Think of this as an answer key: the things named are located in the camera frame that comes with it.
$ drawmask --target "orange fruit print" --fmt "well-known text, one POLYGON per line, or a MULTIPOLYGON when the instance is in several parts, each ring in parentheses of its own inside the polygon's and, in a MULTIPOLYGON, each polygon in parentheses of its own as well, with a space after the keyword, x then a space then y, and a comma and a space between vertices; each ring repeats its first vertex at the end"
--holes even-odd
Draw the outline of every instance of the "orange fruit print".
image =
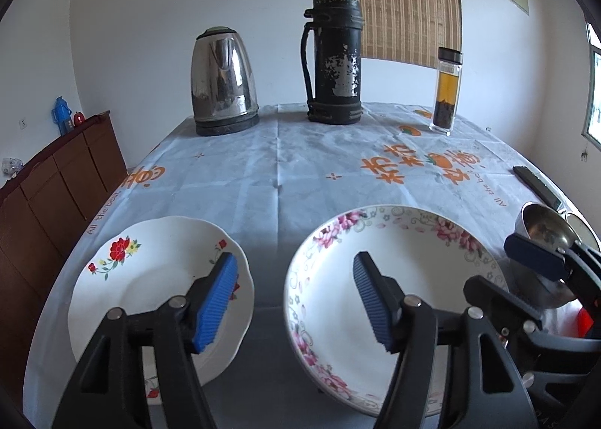
POLYGON ((401 130, 401 132, 404 134, 409 134, 410 136, 421 136, 421 132, 415 127, 411 127, 411 125, 400 125, 399 130, 401 130))
POLYGON ((453 167, 452 163, 441 154, 428 154, 428 161, 432 163, 432 165, 437 165, 439 168, 444 168, 446 170, 450 170, 453 167))
POLYGON ((428 112, 427 110, 417 109, 417 110, 414 110, 414 112, 417 113, 417 115, 421 115, 422 117, 425 117, 426 119, 432 118, 432 113, 428 112))

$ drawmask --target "stainless steel kettle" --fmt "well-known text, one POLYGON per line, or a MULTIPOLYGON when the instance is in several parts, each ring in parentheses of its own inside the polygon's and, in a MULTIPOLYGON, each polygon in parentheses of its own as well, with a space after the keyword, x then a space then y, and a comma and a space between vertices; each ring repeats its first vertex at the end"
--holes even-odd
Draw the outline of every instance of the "stainless steel kettle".
POLYGON ((251 65, 235 30, 212 27, 196 38, 192 108, 200 136, 236 133, 258 122, 251 65))

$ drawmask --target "blue water bottle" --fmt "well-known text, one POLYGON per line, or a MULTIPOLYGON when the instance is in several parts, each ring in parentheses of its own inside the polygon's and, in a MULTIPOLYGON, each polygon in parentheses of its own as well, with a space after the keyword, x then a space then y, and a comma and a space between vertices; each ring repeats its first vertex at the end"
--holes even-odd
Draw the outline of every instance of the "blue water bottle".
POLYGON ((56 99, 54 109, 52 109, 52 120, 58 125, 61 136, 73 130, 73 121, 71 120, 71 109, 68 107, 62 95, 56 99))

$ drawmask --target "table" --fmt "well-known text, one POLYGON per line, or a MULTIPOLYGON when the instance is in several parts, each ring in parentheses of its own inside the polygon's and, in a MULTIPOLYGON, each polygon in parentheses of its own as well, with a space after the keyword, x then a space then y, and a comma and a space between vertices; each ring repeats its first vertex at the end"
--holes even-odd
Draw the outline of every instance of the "table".
MULTIPOLYGON (((23 412, 37 429, 52 424, 75 367, 67 312, 77 276, 102 244, 142 220, 209 220, 248 257, 254 317, 237 357, 205 386, 220 427, 373 426, 374 419, 317 392, 284 329, 288 263, 302 241, 336 214, 404 204, 446 216, 484 244, 512 287, 503 242, 522 205, 538 200, 512 174, 515 165, 533 165, 491 133, 460 116, 451 137, 434 134, 427 109, 393 104, 364 104, 361 121, 348 127, 308 122, 304 104, 262 107, 260 115, 252 129, 218 137, 197 136, 193 119, 186 119, 92 220, 52 288, 32 341, 23 412)), ((573 317, 574 309, 567 309, 573 317)), ((160 407, 151 413, 154 426, 164 427, 160 407)))

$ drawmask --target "screw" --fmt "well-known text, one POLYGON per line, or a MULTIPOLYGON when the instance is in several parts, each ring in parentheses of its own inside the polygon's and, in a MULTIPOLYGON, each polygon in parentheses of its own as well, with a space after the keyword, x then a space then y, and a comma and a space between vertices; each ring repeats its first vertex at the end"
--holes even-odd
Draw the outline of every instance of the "screw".
POLYGON ((120 307, 113 307, 110 311, 106 312, 106 318, 109 321, 116 321, 121 318, 121 315, 123 315, 123 311, 120 307))
POLYGON ((405 302, 405 305, 411 307, 419 307, 421 305, 421 299, 416 295, 405 295, 403 302, 405 302))
POLYGON ((485 313, 482 312, 482 309, 480 307, 470 307, 468 309, 468 315, 472 318, 472 319, 482 319, 485 316, 485 313))
POLYGON ((175 297, 171 297, 169 299, 169 307, 173 307, 174 309, 181 309, 187 300, 183 295, 176 295, 175 297))
POLYGON ((527 334, 532 334, 536 330, 536 324, 533 321, 524 321, 524 332, 527 334))
POLYGON ((524 385, 524 388, 530 388, 531 386, 533 386, 534 373, 532 373, 531 371, 527 371, 526 373, 524 373, 524 376, 522 377, 522 385, 524 385))

